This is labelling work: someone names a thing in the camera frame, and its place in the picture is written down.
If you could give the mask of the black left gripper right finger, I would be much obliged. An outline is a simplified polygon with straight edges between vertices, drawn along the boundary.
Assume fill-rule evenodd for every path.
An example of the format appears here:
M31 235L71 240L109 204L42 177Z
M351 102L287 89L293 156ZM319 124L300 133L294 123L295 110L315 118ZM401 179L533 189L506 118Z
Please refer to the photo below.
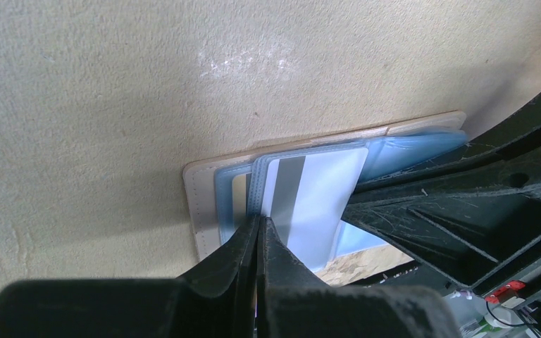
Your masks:
M259 337L460 337L442 297L422 286L331 287L257 218Z

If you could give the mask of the white striped credit card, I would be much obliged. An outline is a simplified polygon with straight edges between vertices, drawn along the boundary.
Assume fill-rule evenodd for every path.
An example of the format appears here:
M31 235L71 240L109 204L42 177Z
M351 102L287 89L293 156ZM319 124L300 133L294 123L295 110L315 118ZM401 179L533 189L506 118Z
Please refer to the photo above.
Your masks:
M341 144L264 156L253 180L262 191L253 211L274 222L280 241L311 271L335 255L344 208L368 149Z

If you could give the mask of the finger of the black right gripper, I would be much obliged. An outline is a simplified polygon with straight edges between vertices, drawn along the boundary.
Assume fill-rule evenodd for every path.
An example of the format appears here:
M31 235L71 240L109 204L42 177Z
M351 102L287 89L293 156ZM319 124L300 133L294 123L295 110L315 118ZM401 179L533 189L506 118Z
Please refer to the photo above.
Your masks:
M446 154L363 183L344 221L469 289L541 242L541 92Z

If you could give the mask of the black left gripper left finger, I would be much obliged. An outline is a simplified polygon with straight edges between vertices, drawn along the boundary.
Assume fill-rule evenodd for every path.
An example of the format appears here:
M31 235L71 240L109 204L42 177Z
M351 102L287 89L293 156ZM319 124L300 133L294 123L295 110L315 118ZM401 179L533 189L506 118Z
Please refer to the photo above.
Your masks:
M0 337L253 337L259 217L173 279L21 280Z

